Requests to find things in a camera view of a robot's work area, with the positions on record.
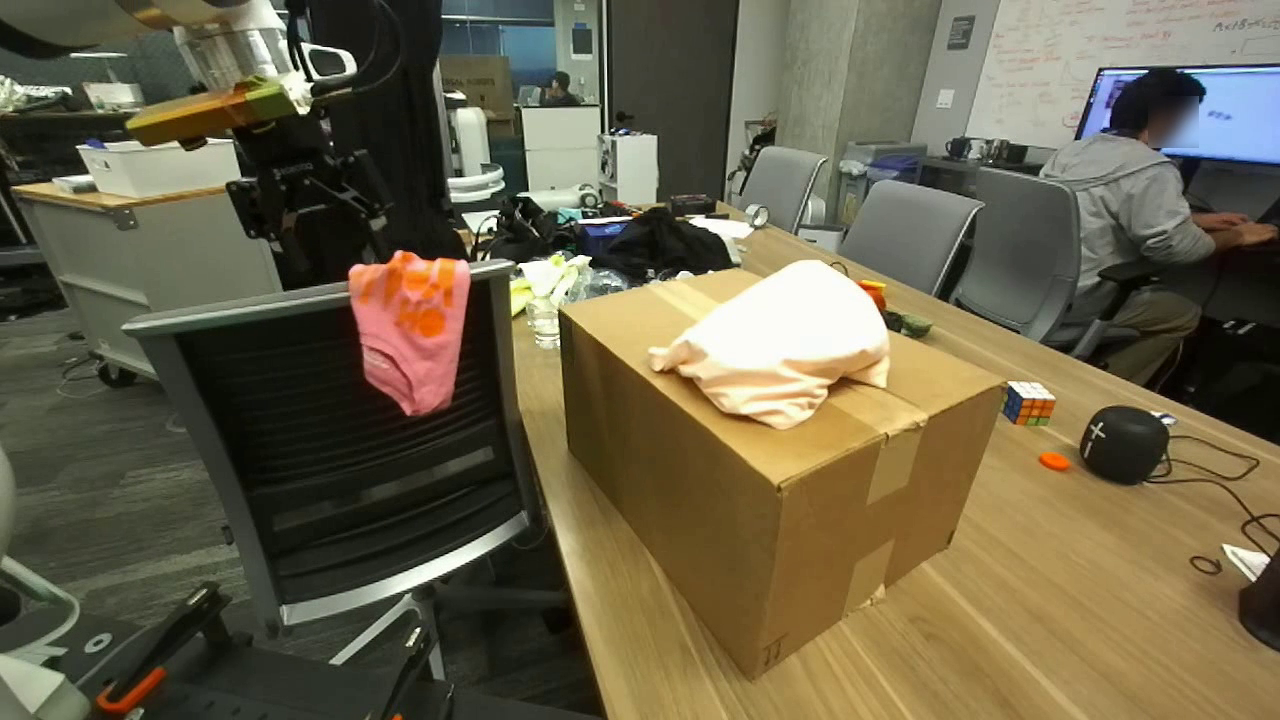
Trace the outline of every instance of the gray chair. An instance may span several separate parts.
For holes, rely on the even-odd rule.
[[[67,637],[80,621],[80,599],[38,576],[22,561],[7,557],[16,514],[16,475],[0,448],[0,586],[7,590],[7,621],[0,623],[0,650],[22,655],[28,663],[48,663],[63,655],[60,637]]]
[[[925,182],[879,178],[842,241],[842,254],[946,297],[955,253],[986,205]]]
[[[829,157],[800,151],[800,147],[759,147],[749,189],[741,191],[741,209],[759,205],[768,222],[783,233],[800,233],[807,195],[818,175],[829,169]]]
[[[268,631],[396,599],[343,663],[404,611],[431,623],[431,581],[532,527],[508,267],[471,270],[454,406],[418,418],[366,378],[339,284],[125,323],[210,463]]]
[[[1077,297],[1077,195],[1053,178],[1002,169],[977,169],[968,191],[986,213],[953,305],[1045,341]]]

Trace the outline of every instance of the white cloth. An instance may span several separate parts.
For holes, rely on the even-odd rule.
[[[878,301],[822,259],[795,259],[711,308],[676,342],[651,346],[727,415],[774,428],[807,418],[837,378],[887,385],[887,326]]]

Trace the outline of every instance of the brown cardboard box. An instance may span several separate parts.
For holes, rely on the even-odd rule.
[[[467,104],[491,116],[516,116],[512,59],[508,57],[439,57],[446,88],[467,91]]]
[[[568,448],[749,674],[780,663],[879,584],[953,544],[990,448],[1002,378],[892,341],[892,385],[837,385],[800,428],[719,415],[657,374],[715,301],[715,270],[563,308]]]

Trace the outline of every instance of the chair wheel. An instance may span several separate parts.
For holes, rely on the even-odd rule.
[[[108,386],[130,386],[130,385],[137,385],[137,372],[117,369],[117,364],[99,364],[98,378],[108,385]]]

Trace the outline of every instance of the table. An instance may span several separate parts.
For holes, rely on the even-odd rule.
[[[154,308],[282,292],[274,246],[249,241],[226,189],[169,195],[16,182],[16,205],[63,287],[106,378],[155,374],[125,321]]]
[[[753,270],[800,254],[832,259],[777,226],[743,243]],[[1246,544],[1241,506],[1219,486],[1120,486],[1037,463],[1045,448],[1077,448],[1101,402],[1166,406],[1176,430],[1260,457],[1235,486],[1265,510],[1280,506],[1276,445],[906,284],[887,292],[933,321],[927,342],[1040,378],[1060,406],[1047,428],[995,418],[955,544],[759,678],[715,648],[572,463],[559,354],[516,332],[520,406],[608,714],[1276,714],[1280,650],[1235,623],[1246,576],[1188,562]]]

